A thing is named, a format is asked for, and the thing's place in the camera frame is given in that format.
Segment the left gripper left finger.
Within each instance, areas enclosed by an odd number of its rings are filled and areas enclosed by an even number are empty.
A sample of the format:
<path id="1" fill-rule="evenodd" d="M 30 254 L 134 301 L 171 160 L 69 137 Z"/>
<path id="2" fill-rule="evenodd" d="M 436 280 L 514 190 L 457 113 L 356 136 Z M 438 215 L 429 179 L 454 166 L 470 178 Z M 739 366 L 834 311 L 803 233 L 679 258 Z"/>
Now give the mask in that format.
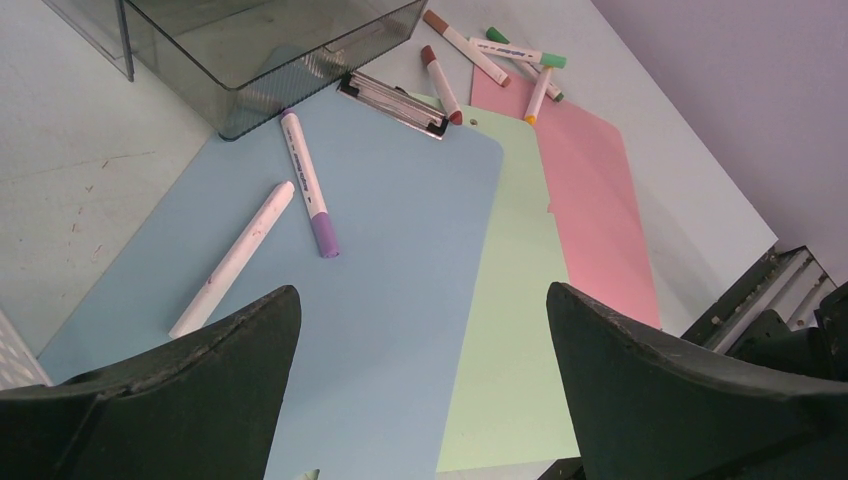
<path id="1" fill-rule="evenodd" d="M 301 329 L 280 287 L 56 386 L 1 394 L 5 479 L 260 479 Z"/>

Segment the dark red cap marker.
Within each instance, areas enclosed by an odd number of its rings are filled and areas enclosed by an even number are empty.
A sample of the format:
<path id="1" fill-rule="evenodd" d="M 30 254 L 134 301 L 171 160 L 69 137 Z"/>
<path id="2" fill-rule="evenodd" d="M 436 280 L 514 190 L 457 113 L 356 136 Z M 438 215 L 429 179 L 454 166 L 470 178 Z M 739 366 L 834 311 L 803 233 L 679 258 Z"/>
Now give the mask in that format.
<path id="1" fill-rule="evenodd" d="M 437 60 L 434 50 L 430 45 L 425 45 L 421 49 L 420 58 L 435 87 L 438 99 L 440 100 L 446 117 L 452 124 L 462 125 L 463 114 L 459 102 L 449 85 L 447 77 Z"/>

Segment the purple cap marker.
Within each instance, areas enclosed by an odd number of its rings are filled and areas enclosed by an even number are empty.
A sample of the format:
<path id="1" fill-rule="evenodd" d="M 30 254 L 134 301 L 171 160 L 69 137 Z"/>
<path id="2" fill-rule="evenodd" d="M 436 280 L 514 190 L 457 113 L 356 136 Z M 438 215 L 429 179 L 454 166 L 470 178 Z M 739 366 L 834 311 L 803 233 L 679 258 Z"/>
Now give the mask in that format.
<path id="1" fill-rule="evenodd" d="M 280 124 L 319 254 L 325 259 L 338 257 L 340 255 L 338 239 L 300 120 L 292 110 L 287 109 L 282 112 Z"/>

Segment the plain white marker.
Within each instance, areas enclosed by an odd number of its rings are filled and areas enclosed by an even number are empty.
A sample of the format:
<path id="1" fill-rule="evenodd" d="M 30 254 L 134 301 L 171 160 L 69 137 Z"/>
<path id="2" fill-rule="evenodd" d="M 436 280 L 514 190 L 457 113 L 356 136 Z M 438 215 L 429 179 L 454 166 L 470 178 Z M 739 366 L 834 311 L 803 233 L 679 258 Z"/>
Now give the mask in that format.
<path id="1" fill-rule="evenodd" d="M 278 184 L 179 317 L 168 335 L 178 339 L 204 326 L 277 223 L 294 196 L 290 181 Z"/>

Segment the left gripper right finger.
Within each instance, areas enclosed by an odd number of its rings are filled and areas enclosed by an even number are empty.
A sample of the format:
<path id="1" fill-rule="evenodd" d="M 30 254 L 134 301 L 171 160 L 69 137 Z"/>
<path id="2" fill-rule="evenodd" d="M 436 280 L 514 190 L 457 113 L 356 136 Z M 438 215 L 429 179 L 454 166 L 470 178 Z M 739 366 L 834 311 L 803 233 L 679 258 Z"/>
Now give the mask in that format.
<path id="1" fill-rule="evenodd" d="M 566 283 L 547 318 L 586 479 L 843 479 L 847 386 L 712 352 Z"/>

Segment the clear plastic drawer box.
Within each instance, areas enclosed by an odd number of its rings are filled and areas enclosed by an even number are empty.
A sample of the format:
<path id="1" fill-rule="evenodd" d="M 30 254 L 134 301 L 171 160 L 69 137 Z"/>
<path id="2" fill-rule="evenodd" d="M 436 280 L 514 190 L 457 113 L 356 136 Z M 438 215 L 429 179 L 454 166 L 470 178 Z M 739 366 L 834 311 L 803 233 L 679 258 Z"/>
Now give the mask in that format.
<path id="1" fill-rule="evenodd" d="M 426 8 L 343 0 L 48 5 L 128 80 L 144 66 L 226 141 L 409 40 Z"/>

